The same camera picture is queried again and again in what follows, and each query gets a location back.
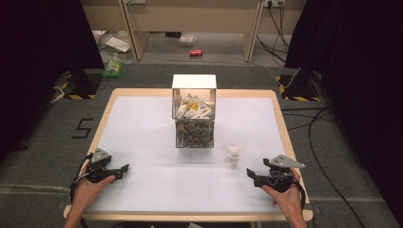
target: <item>forearm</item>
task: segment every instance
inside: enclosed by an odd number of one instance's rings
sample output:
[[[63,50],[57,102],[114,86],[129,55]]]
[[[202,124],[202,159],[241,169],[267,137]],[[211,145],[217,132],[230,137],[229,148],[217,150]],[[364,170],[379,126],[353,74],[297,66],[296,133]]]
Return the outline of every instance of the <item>forearm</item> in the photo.
[[[288,222],[290,223],[291,227],[293,228],[306,228],[306,222],[303,219],[303,215],[296,215],[291,218],[287,218]]]
[[[79,228],[80,220],[85,211],[82,206],[71,206],[70,212],[68,212],[67,219],[64,228]]]

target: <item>small glass cup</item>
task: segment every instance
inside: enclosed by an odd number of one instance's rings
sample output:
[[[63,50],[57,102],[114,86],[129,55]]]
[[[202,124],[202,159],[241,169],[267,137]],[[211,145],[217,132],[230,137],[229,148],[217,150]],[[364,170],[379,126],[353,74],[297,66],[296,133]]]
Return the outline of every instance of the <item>small glass cup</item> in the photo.
[[[231,168],[236,168],[239,159],[245,154],[245,146],[242,142],[229,142],[226,144],[225,149],[225,165]]]

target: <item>yellow and black tape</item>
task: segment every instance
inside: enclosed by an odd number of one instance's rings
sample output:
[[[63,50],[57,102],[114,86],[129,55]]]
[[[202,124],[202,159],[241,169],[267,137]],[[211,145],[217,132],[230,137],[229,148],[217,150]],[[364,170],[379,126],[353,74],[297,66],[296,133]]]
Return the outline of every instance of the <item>yellow and black tape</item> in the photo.
[[[67,81],[65,83],[63,83],[62,85],[62,90],[64,90],[69,83],[69,79],[67,79]],[[94,99],[95,98],[95,94],[67,94],[65,93],[65,99],[71,99],[71,100],[83,100],[83,99]]]
[[[287,94],[287,89],[282,85],[280,79],[281,79],[280,76],[276,77],[276,80],[278,81],[279,93],[281,94],[282,99],[297,102],[319,102],[319,98],[314,94],[315,93],[314,91],[312,91],[313,94],[309,96],[289,96]]]
[[[94,99],[95,95],[83,95],[83,94],[65,94],[65,99],[72,100],[83,100],[83,99]]]

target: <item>electrical outlet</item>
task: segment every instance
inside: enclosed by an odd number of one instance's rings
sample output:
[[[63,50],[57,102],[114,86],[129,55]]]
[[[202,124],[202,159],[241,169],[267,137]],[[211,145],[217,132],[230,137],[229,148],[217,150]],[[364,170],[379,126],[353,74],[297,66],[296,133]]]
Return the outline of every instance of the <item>electrical outlet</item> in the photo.
[[[269,7],[269,1],[272,2],[272,8],[279,8],[281,7],[281,3],[284,6],[285,5],[285,0],[264,0],[264,5],[265,7]]]

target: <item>handheld controller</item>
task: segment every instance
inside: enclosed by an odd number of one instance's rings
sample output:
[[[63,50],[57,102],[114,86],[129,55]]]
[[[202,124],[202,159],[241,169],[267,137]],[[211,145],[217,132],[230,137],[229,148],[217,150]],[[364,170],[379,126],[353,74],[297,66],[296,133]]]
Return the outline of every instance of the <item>handheld controller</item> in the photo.
[[[112,160],[112,156],[104,150],[97,148],[92,155],[88,165],[86,166],[86,173],[84,176],[91,182],[99,182],[103,179],[114,175],[115,180],[121,180],[124,173],[128,170],[128,164],[122,166],[120,169],[106,169],[106,166]]]
[[[278,192],[285,192],[295,182],[290,168],[304,168],[305,164],[294,161],[286,156],[278,155],[272,160],[263,159],[264,165],[270,168],[267,176],[257,175],[254,171],[246,169],[249,178],[253,179],[255,187],[271,186]]]

